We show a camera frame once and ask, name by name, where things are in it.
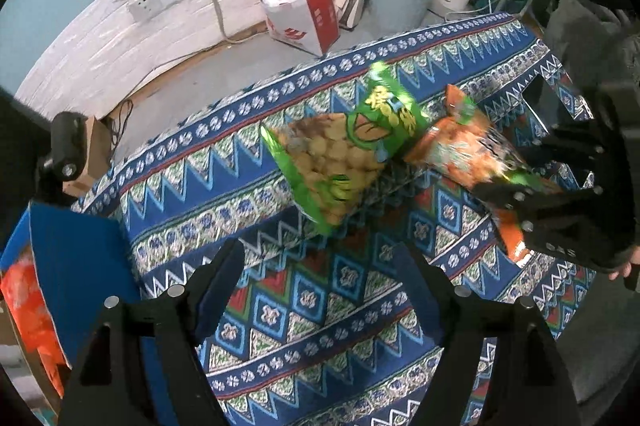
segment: blue patterned tablecloth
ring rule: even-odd
[[[514,265],[466,191],[399,162],[334,237],[312,234],[259,126],[352,110],[377,60],[394,64],[430,120],[444,114],[444,87],[454,83],[519,145],[542,135],[521,97],[537,74],[572,116],[587,115],[548,48],[496,13],[372,42],[256,83],[150,140],[76,206],[122,220],[132,268],[151,297],[186,282],[226,237],[242,240],[244,273],[215,336],[198,349],[231,424],[406,421],[440,352],[395,280],[390,250],[398,241],[482,297],[511,302],[531,294],[556,336],[593,279],[537,253],[524,268]],[[563,165],[548,174],[578,188]],[[481,409],[494,348],[492,340],[484,346],[465,421]]]

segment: gray floor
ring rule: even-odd
[[[430,26],[441,21],[439,16],[428,13],[423,25]],[[365,12],[353,31],[341,30],[340,38],[331,51],[346,50],[383,36],[386,33]],[[205,58],[134,107],[114,160],[120,162],[148,139],[171,129],[203,107],[252,83],[313,59],[313,55],[276,42],[267,34],[259,34],[244,44],[230,46]]]

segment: orange snack bag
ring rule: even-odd
[[[406,162],[431,167],[468,190],[481,182],[506,181],[544,193],[560,191],[558,185],[530,170],[514,146],[462,90],[448,85],[445,103],[449,116],[428,130],[404,156]],[[516,213],[490,209],[507,256],[520,262],[529,250]]]
[[[58,365],[66,365],[66,360],[38,285],[30,251],[21,253],[2,275],[0,291],[25,348],[30,352],[37,350],[51,384],[62,397],[64,389]]]

